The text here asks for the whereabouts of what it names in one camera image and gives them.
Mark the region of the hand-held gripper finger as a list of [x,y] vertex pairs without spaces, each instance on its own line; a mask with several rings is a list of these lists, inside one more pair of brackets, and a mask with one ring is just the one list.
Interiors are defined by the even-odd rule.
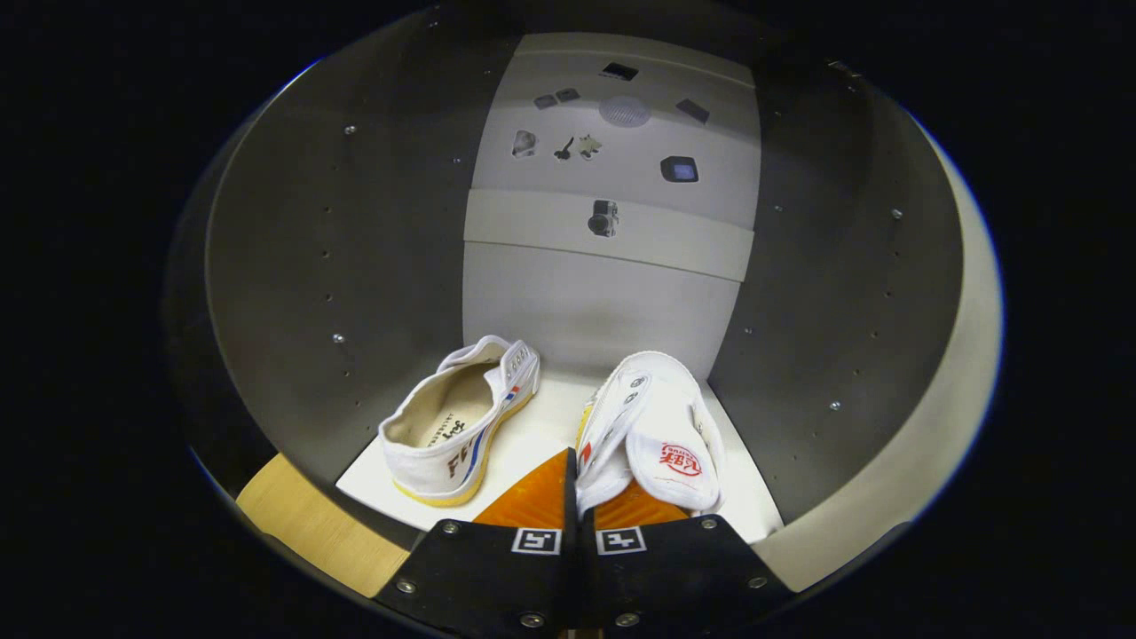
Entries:
[[586,512],[580,542],[580,621],[602,634],[730,634],[796,596],[721,515],[637,483]]
[[563,634],[577,604],[571,448],[475,518],[438,518],[373,598],[434,634]]

